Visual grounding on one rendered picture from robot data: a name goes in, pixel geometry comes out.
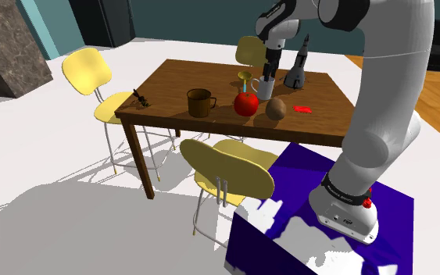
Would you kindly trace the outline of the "blue and white robot stand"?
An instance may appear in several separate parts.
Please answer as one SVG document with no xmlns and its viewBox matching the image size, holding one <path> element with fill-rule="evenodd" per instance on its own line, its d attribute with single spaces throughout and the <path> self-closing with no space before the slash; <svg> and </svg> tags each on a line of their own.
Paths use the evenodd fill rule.
<svg viewBox="0 0 440 275">
<path fill-rule="evenodd" d="M 236 209 L 224 267 L 231 275 L 413 275 L 413 207 L 408 195 L 372 187 L 379 231 L 370 245 L 322 225 L 309 193 L 332 160 L 291 143 L 269 169 L 273 196 Z"/>
</svg>

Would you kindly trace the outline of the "marble stone counter block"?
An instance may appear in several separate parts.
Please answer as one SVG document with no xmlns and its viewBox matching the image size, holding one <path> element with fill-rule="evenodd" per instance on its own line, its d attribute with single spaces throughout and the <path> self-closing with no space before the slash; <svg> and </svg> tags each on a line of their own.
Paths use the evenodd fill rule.
<svg viewBox="0 0 440 275">
<path fill-rule="evenodd" d="M 19 98 L 52 81 L 52 73 L 16 0 L 0 0 L 0 97 Z"/>
</svg>

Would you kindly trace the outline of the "brown kiwi fruit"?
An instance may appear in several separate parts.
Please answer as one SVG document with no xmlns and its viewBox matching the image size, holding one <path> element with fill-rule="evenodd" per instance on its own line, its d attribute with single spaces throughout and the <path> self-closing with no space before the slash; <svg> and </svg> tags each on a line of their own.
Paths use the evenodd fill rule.
<svg viewBox="0 0 440 275">
<path fill-rule="evenodd" d="M 271 120 L 282 120 L 285 117 L 287 107 L 279 98 L 272 98 L 266 106 L 266 115 Z"/>
</svg>

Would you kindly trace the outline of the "red apple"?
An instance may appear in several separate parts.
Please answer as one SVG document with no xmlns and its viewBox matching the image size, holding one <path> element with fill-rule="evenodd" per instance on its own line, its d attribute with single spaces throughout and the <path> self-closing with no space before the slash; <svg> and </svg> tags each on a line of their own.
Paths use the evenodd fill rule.
<svg viewBox="0 0 440 275">
<path fill-rule="evenodd" d="M 240 116 L 253 116 L 259 105 L 259 99 L 253 93 L 241 92 L 234 100 L 234 110 Z"/>
</svg>

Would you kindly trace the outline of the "brown wooden table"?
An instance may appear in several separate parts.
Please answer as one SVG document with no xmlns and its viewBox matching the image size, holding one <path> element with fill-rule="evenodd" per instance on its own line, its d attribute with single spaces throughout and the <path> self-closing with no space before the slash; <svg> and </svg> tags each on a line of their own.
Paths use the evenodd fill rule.
<svg viewBox="0 0 440 275">
<path fill-rule="evenodd" d="M 242 66 L 168 59 L 137 89 L 149 107 L 140 107 L 130 96 L 116 110 L 147 198 L 152 199 L 154 191 L 134 129 L 137 125 L 341 147 L 354 107 L 328 74 L 308 72 L 300 90 L 276 81 L 273 96 L 288 110 L 284 119 L 275 122 L 267 118 L 265 102 L 250 117 L 234 111 L 234 98 L 240 91 L 238 73 L 242 70 Z M 217 99 L 206 118 L 188 114 L 187 92 L 193 88 L 205 88 Z M 295 112 L 294 105 L 308 106 L 312 112 Z"/>
</svg>

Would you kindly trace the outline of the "white mug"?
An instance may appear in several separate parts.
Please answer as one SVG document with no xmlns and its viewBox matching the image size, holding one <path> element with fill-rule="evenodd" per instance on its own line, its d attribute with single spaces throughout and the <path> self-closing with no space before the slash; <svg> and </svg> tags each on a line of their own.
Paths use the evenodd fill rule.
<svg viewBox="0 0 440 275">
<path fill-rule="evenodd" d="M 256 93 L 256 97 L 259 100 L 269 100 L 271 98 L 273 89 L 274 89 L 275 79 L 272 77 L 268 77 L 267 79 L 264 76 L 259 78 L 253 78 L 251 80 L 251 88 Z"/>
</svg>

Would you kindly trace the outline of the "grey rocket model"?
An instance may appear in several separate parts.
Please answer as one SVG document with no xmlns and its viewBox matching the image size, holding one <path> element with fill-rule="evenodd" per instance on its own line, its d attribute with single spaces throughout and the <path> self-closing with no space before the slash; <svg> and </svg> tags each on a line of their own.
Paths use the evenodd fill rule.
<svg viewBox="0 0 440 275">
<path fill-rule="evenodd" d="M 302 47 L 299 49 L 295 59 L 294 66 L 288 71 L 284 77 L 284 85 L 292 89 L 300 89 L 305 83 L 305 70 L 306 59 L 308 56 L 309 46 L 309 34 L 306 35 Z"/>
</svg>

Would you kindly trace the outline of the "yellow chair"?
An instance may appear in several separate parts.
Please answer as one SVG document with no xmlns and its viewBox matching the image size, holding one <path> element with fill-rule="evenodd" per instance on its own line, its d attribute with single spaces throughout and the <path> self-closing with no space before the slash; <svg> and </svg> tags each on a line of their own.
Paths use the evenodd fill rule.
<svg viewBox="0 0 440 275">
<path fill-rule="evenodd" d="M 199 212 L 207 197 L 217 205 L 239 206 L 247 198 L 268 199 L 274 193 L 274 179 L 268 169 L 277 156 L 240 141 L 225 139 L 210 146 L 195 139 L 180 144 L 181 154 L 195 170 L 195 183 L 201 188 L 193 214 L 193 233 L 200 233 L 222 247 L 227 245 L 203 232 L 198 226 Z"/>
<path fill-rule="evenodd" d="M 244 36 L 238 41 L 235 59 L 238 63 L 263 67 L 267 62 L 264 43 L 257 36 Z"/>
<path fill-rule="evenodd" d="M 112 71 L 96 48 L 83 48 L 71 53 L 62 63 L 62 72 L 76 91 L 82 95 L 94 94 L 98 99 L 99 105 L 95 109 L 94 116 L 104 124 L 110 162 L 113 164 L 114 172 L 116 173 L 117 166 L 135 168 L 134 165 L 119 164 L 115 161 L 108 132 L 109 124 L 121 124 L 115 111 L 130 96 L 137 99 L 133 96 L 133 91 L 117 92 L 107 99 L 102 97 L 99 88 L 111 81 Z"/>
</svg>

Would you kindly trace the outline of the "brown metal mug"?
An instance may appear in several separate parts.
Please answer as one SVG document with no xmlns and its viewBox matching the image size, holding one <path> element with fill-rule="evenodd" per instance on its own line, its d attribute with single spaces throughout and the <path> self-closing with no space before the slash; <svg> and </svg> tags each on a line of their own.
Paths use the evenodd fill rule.
<svg viewBox="0 0 440 275">
<path fill-rule="evenodd" d="M 204 118 L 216 106 L 216 97 L 209 90 L 194 88 L 187 92 L 188 113 L 195 118 Z"/>
</svg>

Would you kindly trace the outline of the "dark doorway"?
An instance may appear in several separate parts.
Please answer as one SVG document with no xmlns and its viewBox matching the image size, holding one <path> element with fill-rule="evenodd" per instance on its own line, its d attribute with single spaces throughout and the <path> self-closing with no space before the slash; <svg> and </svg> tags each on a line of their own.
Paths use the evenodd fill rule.
<svg viewBox="0 0 440 275">
<path fill-rule="evenodd" d="M 131 0 L 68 0 L 86 45 L 117 48 L 135 39 Z"/>
</svg>

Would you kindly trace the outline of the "small dark insect figure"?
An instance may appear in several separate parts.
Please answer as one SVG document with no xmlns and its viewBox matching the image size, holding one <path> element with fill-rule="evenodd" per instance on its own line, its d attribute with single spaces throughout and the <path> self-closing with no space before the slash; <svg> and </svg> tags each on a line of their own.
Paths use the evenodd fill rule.
<svg viewBox="0 0 440 275">
<path fill-rule="evenodd" d="M 136 89 L 133 90 L 133 96 L 135 96 L 138 99 L 138 102 L 142 107 L 149 107 L 150 106 L 147 99 L 143 95 L 139 95 L 138 91 Z"/>
</svg>

